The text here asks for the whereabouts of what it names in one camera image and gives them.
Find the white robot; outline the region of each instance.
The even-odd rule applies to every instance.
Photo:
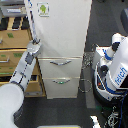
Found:
[[[128,37],[116,33],[112,46],[96,47],[94,94],[105,105],[116,105],[128,89]]]
[[[0,127],[17,128],[14,118],[20,112],[24,101],[24,91],[34,69],[41,43],[30,41],[8,84],[0,87]]]

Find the floor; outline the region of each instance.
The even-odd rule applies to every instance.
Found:
[[[114,33],[119,32],[127,36],[120,21],[120,13],[127,6],[127,0],[105,0],[103,3],[93,0],[85,53],[91,52],[92,44],[110,46]],[[91,81],[90,70],[91,67],[84,68],[81,79]],[[80,88],[85,91],[91,86],[86,80],[80,81]],[[79,90],[77,99],[25,98],[23,108],[23,114],[16,122],[20,128],[36,128],[43,125],[79,125],[82,128],[92,128],[91,115],[98,117],[102,128],[106,121],[92,89],[86,93]]]

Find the white panel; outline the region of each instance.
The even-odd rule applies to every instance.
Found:
[[[82,67],[82,58],[76,59],[39,59],[43,78],[79,77]]]
[[[67,83],[59,84],[54,79],[44,79],[47,99],[53,98],[77,98],[79,79],[70,79]]]
[[[39,16],[38,2],[49,4],[49,17]],[[25,3],[31,21],[28,0]],[[40,57],[83,56],[92,0],[31,0],[31,3],[37,36],[43,44]]]

